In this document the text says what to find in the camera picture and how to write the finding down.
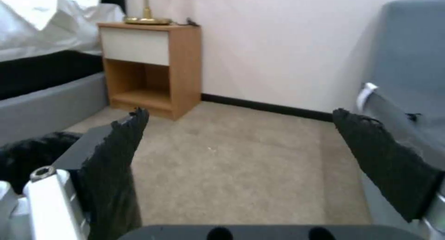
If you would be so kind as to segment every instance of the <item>white tag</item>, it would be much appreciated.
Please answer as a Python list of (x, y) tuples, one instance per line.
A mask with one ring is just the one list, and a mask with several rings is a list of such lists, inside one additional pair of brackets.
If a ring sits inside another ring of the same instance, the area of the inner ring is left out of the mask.
[(366, 83), (364, 85), (364, 88), (357, 97), (357, 108), (359, 109), (360, 112), (363, 112), (364, 104), (366, 103), (366, 100), (369, 97), (369, 95), (372, 94), (374, 90), (377, 88), (378, 87), (375, 86), (373, 83)]

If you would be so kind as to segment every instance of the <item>white wall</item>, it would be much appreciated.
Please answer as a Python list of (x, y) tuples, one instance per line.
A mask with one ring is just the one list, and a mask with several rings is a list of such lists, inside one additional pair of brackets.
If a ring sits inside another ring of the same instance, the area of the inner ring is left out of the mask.
[[(391, 0), (150, 0), (203, 29), (203, 92), (331, 112), (350, 109), (382, 4)], [(143, 1), (127, 0), (141, 16)]]

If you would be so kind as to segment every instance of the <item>grey bed frame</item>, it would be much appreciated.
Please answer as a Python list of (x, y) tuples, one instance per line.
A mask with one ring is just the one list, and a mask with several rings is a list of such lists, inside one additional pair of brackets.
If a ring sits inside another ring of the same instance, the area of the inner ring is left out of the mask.
[(0, 146), (66, 129), (108, 105), (103, 72), (0, 101)]

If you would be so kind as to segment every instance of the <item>black baseboard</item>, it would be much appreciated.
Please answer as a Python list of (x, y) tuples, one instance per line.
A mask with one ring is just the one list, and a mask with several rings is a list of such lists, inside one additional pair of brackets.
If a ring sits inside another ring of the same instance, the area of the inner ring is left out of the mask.
[(268, 111), (284, 115), (291, 115), (302, 118), (316, 119), (320, 121), (332, 122), (332, 114), (320, 111), (305, 110), (281, 105), (271, 105), (260, 102), (247, 101), (224, 96), (216, 96), (211, 94), (202, 94), (201, 99), (207, 102), (214, 102), (225, 105), (234, 105), (239, 107), (250, 108), (254, 110)]

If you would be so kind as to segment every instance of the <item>white bedsheet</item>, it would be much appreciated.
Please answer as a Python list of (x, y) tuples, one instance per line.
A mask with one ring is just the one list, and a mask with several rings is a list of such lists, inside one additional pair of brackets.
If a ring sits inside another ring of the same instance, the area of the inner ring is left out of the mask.
[(62, 50), (100, 55), (96, 23), (121, 21), (100, 0), (0, 0), (0, 61)]

